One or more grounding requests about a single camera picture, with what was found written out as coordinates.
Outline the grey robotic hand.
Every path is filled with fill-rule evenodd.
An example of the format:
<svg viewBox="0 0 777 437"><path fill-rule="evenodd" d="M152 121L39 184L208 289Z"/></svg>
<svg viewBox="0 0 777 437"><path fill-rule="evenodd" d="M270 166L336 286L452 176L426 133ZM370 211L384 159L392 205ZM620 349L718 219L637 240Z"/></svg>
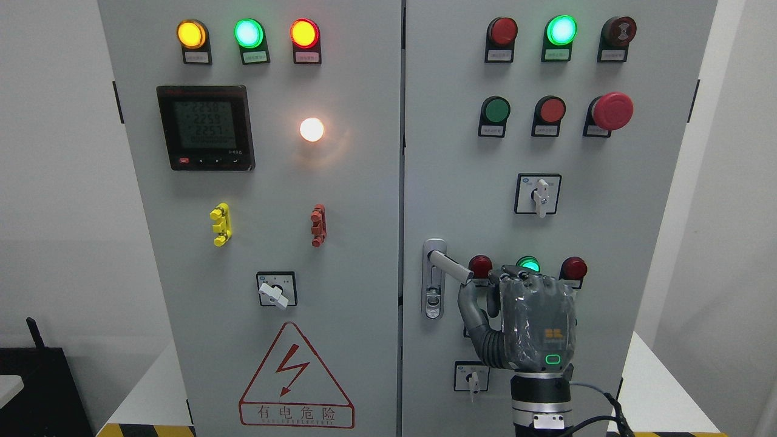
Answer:
<svg viewBox="0 0 777 437"><path fill-rule="evenodd" d="M501 298L501 330L489 326L474 282L458 292L458 309L480 361L523 373L563 373L574 357L575 290L515 265L503 266L493 282Z"/></svg>

